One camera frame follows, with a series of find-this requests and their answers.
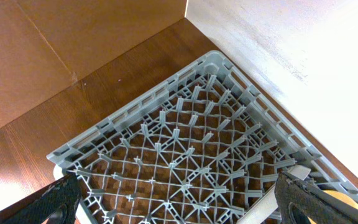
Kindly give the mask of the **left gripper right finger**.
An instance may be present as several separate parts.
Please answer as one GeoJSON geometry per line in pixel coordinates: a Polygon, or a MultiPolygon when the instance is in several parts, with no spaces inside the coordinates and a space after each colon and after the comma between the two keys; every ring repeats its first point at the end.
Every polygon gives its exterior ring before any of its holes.
{"type": "Polygon", "coordinates": [[[283,223],[358,224],[358,209],[288,172],[279,174],[275,198],[283,223]]]}

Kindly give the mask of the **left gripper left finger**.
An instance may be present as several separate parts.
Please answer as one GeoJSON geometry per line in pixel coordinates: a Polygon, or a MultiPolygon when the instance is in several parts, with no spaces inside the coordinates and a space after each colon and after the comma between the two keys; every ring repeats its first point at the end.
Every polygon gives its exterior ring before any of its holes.
{"type": "Polygon", "coordinates": [[[75,174],[67,174],[0,211],[0,223],[73,224],[81,200],[75,174]]]}

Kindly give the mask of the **grey plate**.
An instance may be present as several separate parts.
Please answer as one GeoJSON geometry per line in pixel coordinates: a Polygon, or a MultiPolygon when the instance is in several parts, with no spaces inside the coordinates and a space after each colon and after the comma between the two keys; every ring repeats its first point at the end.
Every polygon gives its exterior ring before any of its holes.
{"type": "MultiPolygon", "coordinates": [[[[298,179],[305,180],[311,169],[301,165],[295,165],[288,170],[288,173],[298,179]]],[[[237,224],[261,224],[278,208],[275,198],[275,185],[271,186],[268,192],[256,201],[250,210],[237,221],[237,224]]]]}

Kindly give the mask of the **yellow bowl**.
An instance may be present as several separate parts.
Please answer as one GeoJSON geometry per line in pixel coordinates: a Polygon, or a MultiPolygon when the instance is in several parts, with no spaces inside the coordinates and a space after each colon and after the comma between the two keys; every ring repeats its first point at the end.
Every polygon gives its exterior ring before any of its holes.
{"type": "Polygon", "coordinates": [[[350,205],[351,207],[355,208],[356,210],[358,210],[358,203],[355,202],[352,198],[350,198],[346,194],[337,192],[334,190],[323,190],[323,192],[325,192],[326,194],[329,194],[330,196],[332,196],[332,197],[350,205]]]}

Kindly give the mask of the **grey dishwasher rack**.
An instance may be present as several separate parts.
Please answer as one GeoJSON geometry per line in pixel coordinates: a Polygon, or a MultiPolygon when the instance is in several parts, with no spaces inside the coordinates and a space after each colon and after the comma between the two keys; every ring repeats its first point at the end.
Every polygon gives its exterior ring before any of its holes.
{"type": "Polygon", "coordinates": [[[231,61],[212,50],[48,155],[75,174],[82,223],[235,223],[298,166],[358,188],[231,61]]]}

